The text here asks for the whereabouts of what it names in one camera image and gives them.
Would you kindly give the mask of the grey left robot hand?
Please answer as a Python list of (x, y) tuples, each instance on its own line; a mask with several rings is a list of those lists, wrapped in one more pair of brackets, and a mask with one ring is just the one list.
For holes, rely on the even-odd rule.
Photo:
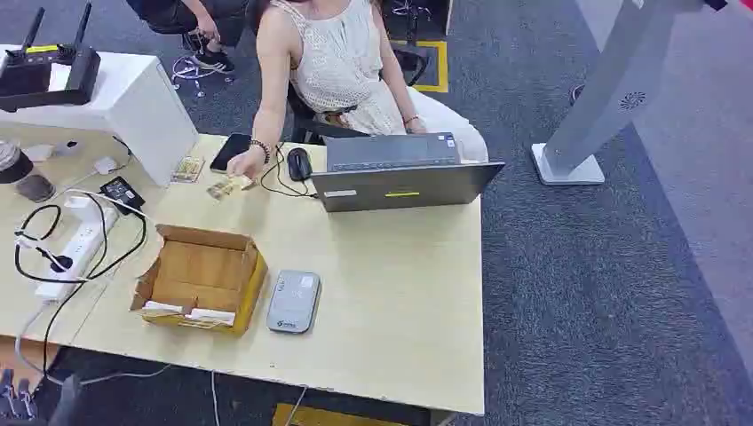
[(29, 390), (29, 380), (14, 383), (14, 370), (6, 368), (1, 374), (1, 423), (20, 421), (22, 425), (38, 419), (38, 413)]

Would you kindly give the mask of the person's right hand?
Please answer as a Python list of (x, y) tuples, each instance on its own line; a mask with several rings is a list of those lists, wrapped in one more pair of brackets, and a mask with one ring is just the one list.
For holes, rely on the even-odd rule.
[(254, 178), (269, 162), (269, 151), (264, 146), (251, 145), (242, 154), (233, 157), (227, 164), (226, 174), (230, 177), (245, 176)]

